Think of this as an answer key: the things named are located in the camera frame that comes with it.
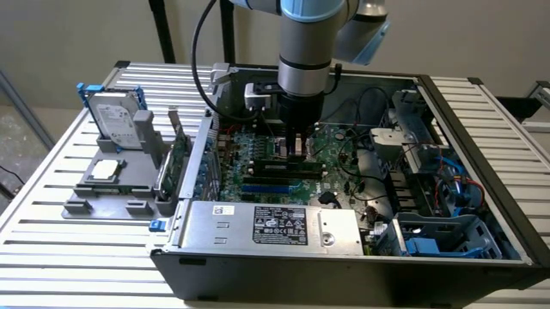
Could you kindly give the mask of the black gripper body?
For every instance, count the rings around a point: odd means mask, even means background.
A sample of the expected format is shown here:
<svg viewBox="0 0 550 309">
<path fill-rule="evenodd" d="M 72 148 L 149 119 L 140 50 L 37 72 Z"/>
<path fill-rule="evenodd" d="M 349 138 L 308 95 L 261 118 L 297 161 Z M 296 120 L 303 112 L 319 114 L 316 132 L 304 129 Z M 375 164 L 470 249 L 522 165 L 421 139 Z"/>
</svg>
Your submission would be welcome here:
<svg viewBox="0 0 550 309">
<path fill-rule="evenodd" d="M 283 123 L 295 129 L 305 129 L 321 116 L 323 94 L 299 97 L 283 93 L 277 95 L 277 114 Z"/>
</svg>

